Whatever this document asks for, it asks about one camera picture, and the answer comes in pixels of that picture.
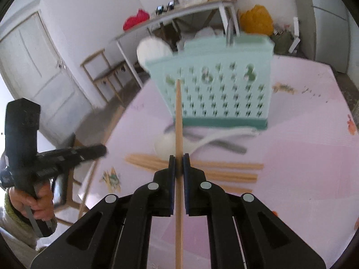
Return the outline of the person's left hand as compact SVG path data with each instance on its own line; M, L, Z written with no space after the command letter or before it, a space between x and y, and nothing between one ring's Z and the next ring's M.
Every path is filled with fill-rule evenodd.
M36 220L48 221L55 217L53 193L49 181L37 186L37 199L15 187L9 189L10 202L19 213L27 217L26 206L33 211Z

